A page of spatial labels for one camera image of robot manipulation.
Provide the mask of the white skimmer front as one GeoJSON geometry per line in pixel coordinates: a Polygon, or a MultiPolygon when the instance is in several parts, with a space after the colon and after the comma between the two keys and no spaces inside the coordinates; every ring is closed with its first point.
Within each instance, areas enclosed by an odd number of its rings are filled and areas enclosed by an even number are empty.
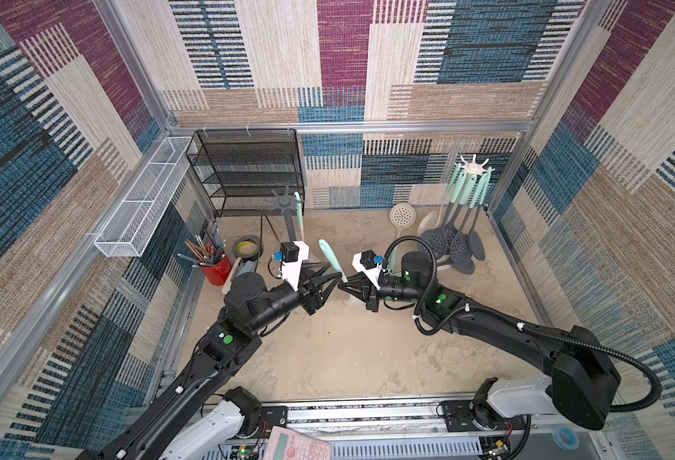
{"type": "Polygon", "coordinates": [[[304,241],[304,239],[305,239],[305,228],[304,228],[304,214],[303,214],[302,199],[301,199],[301,195],[298,192],[294,192],[293,197],[294,197],[294,201],[295,201],[296,216],[297,216],[297,222],[298,222],[298,226],[299,226],[300,241],[304,241]]]}

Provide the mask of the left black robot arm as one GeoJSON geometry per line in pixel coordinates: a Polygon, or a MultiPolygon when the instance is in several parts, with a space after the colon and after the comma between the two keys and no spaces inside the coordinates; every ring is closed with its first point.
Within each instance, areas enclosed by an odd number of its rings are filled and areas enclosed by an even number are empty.
{"type": "Polygon", "coordinates": [[[260,332],[302,307],[308,314],[322,308],[340,283],[328,265],[308,264],[287,282],[268,289],[251,272],[233,282],[217,321],[195,345],[174,382],[130,427],[99,452],[83,450],[80,459],[157,459],[203,406],[245,365],[262,345],[260,332]]]}

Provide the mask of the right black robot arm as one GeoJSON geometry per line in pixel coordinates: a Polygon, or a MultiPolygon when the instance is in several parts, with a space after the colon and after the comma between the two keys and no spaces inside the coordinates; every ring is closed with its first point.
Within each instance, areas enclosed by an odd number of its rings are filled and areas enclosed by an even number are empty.
{"type": "Polygon", "coordinates": [[[469,404],[480,429],[496,429],[503,421],[534,414],[561,415],[589,430],[603,429],[618,406],[613,399],[621,377],[613,362],[619,352],[602,346],[582,327],[571,331],[525,322],[484,306],[444,287],[433,276],[429,255],[404,255],[401,276],[383,272],[376,255],[356,257],[356,274],[339,287],[375,312],[383,301],[413,310],[424,335],[440,332],[463,335],[519,358],[537,368],[540,379],[483,381],[469,404]]]}

